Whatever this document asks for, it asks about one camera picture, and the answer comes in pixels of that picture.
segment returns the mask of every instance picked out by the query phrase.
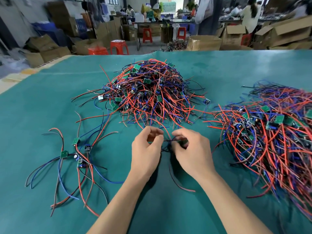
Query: person's left hand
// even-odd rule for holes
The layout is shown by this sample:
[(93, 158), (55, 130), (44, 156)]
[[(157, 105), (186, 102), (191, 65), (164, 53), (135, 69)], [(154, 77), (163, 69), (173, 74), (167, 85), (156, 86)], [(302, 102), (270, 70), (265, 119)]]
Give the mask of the person's left hand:
[(161, 129), (152, 126), (145, 127), (132, 143), (130, 173), (139, 178), (146, 178), (148, 181), (159, 163), (162, 143), (163, 131)]

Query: black hair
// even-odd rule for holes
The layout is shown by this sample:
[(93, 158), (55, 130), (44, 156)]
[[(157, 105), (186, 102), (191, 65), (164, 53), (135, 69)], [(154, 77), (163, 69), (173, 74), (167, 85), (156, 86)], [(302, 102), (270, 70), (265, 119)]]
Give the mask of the black hair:
[(312, 14), (312, 4), (309, 0), (303, 0), (301, 2), (301, 5), (306, 5), (306, 14), (311, 15)]
[(256, 0), (248, 0), (247, 5), (250, 6), (250, 10), (252, 12), (252, 18), (255, 18), (255, 16), (258, 13), (258, 7), (255, 5)]

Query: person's right hand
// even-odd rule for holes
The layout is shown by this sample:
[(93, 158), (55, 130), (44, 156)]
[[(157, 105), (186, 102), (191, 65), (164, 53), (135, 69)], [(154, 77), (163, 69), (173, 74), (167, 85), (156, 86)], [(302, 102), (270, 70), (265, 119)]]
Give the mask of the person's right hand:
[(172, 141), (172, 149), (181, 167), (196, 181), (205, 174), (215, 172), (209, 139), (200, 133), (188, 129), (178, 129), (172, 132), (176, 139), (187, 139), (184, 149), (176, 141)]

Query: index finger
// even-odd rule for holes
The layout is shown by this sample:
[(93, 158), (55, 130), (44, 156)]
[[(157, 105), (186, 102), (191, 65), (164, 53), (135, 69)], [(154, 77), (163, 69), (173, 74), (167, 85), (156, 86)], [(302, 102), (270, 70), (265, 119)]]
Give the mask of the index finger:
[(199, 133), (198, 132), (195, 132), (193, 130), (188, 130), (188, 129), (185, 129), (185, 128), (181, 128), (181, 129), (177, 129), (177, 130), (174, 130), (172, 132), (172, 135), (174, 136), (183, 136), (185, 138), (188, 139), (188, 141), (192, 140), (192, 138), (196, 135), (198, 135)]
[(157, 127), (154, 126), (147, 126), (145, 127), (139, 134), (138, 137), (142, 137), (147, 139), (147, 137), (149, 136), (149, 134), (163, 134), (163, 131)]

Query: green mat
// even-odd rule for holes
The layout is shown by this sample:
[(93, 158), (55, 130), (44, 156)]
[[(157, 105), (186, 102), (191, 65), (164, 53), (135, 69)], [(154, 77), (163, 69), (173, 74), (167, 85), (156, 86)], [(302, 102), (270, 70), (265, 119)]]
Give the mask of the green mat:
[[(34, 189), (25, 188), (28, 174), (37, 166), (60, 155), (61, 139), (55, 134), (41, 135), (52, 127), (59, 128), (65, 140), (65, 150), (74, 151), (71, 143), (76, 137), (79, 118), (102, 114), (93, 102), (79, 108), (89, 97), (71, 103), (70, 98), (86, 90), (99, 89), (107, 83), (99, 64), (113, 78), (123, 66), (138, 60), (156, 58), (176, 65), (184, 78), (205, 87), (206, 97), (213, 105), (239, 102), (241, 93), (248, 93), (242, 85), (252, 86), (266, 79), (292, 87), (312, 90), (312, 51), (212, 51), (212, 52), (155, 52), (148, 55), (131, 56), (73, 56), (55, 66), (31, 75), (0, 95), (0, 140), (2, 147), (2, 176), (0, 233), (86, 233), (96, 217), (83, 207), (81, 200), (71, 200), (55, 210), (50, 218), (57, 182), (57, 164), (40, 173), (34, 180)], [(80, 134), (88, 132), (101, 123), (101, 118), (83, 121)], [(141, 131), (136, 124), (125, 127), (116, 114), (111, 118), (105, 134), (119, 133), (101, 140), (93, 150), (94, 163), (108, 168), (101, 170), (110, 181), (123, 181), (131, 162), (131, 143)], [(207, 128), (196, 121), (193, 126), (185, 124), (208, 137), (212, 148), (217, 144), (219, 131)], [(253, 188), (255, 177), (244, 169), (231, 168), (232, 156), (226, 148), (218, 148), (213, 154), (218, 173), (231, 186), (245, 204), (275, 234), (311, 233), (312, 224), (294, 206), (287, 205), (282, 198), (277, 201), (272, 195), (257, 199), (246, 196), (257, 195), (259, 187)], [(76, 161), (64, 161), (62, 177), (65, 186), (72, 192), (78, 185)], [(109, 184), (95, 174), (95, 180), (111, 200), (121, 185)], [(179, 189), (169, 174), (169, 154), (163, 153), (158, 178), (153, 188), (143, 197), (129, 233), (175, 234), (175, 233), (226, 233), (212, 204), (189, 176), (182, 174), (180, 181), (185, 188), (197, 189), (188, 193)], [(84, 187), (88, 195), (90, 182)], [(60, 187), (58, 200), (66, 197)], [(91, 194), (89, 206), (101, 213), (106, 207), (103, 194), (97, 187)]]

